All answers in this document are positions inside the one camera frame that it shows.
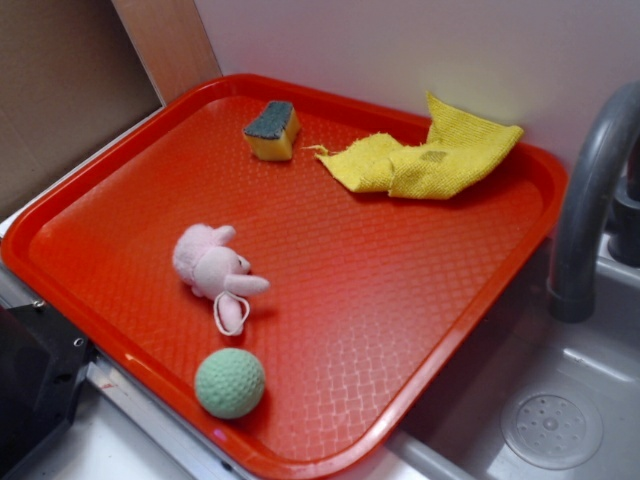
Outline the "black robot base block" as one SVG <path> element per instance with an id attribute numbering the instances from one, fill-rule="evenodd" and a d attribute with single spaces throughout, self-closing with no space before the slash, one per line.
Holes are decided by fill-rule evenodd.
<path id="1" fill-rule="evenodd" d="M 72 426 L 92 350 L 48 305 L 1 310 L 3 479 L 16 479 Z"/>

